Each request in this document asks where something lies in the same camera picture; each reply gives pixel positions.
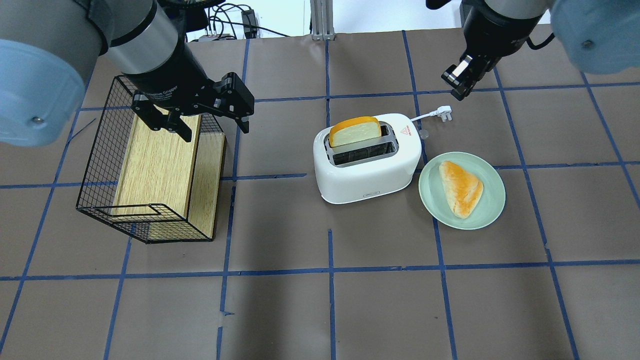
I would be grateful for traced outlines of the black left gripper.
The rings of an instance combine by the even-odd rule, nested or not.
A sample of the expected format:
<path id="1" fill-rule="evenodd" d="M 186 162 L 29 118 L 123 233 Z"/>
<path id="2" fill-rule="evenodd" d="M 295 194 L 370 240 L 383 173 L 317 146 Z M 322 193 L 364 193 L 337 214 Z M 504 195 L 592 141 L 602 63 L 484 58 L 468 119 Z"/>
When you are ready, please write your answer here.
<path id="1" fill-rule="evenodd" d="M 134 93 L 131 110 L 153 132 L 161 129 L 192 141 L 192 130 L 181 118 L 195 114 L 194 105 L 214 116 L 235 121 L 249 133 L 249 117 L 255 112 L 255 98 L 235 72 L 211 80 L 185 42 L 178 41 L 169 58 L 158 68 L 144 73 L 124 73 L 141 93 Z M 169 110 L 167 114 L 158 108 Z"/>

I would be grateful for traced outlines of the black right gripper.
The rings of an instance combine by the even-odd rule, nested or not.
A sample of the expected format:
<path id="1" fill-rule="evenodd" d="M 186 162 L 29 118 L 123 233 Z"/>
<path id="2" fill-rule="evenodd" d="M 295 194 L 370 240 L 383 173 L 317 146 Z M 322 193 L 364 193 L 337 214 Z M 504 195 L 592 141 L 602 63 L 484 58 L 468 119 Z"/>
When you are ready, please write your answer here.
<path id="1" fill-rule="evenodd" d="M 465 50 L 460 62 L 441 74 L 450 94 L 458 101 L 468 97 L 496 59 L 521 49 L 542 16 L 541 2 L 462 2 Z"/>

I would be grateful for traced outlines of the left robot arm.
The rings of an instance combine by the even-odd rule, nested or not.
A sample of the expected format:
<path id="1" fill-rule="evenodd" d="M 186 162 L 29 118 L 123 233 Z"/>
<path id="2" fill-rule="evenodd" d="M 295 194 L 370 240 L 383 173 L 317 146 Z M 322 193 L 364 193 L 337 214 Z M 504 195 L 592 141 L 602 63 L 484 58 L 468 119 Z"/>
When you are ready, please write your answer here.
<path id="1" fill-rule="evenodd" d="M 233 119 L 249 132 L 255 98 L 237 73 L 208 78 L 185 43 L 186 22 L 167 15 L 217 0 L 3 0 L 1 141 L 53 143 L 82 105 L 98 57 L 107 55 L 135 86 L 131 109 L 157 132 L 192 140 L 183 116 Z"/>

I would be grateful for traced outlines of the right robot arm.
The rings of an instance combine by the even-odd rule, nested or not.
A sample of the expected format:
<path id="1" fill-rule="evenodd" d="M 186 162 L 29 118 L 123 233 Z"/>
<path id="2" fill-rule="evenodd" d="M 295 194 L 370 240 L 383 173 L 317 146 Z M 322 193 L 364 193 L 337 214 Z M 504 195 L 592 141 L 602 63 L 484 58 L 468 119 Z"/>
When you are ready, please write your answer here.
<path id="1" fill-rule="evenodd" d="M 441 75 L 458 100 L 524 44 L 532 50 L 558 40 L 578 70 L 608 75 L 638 68 L 637 0 L 464 0 L 466 48 Z"/>

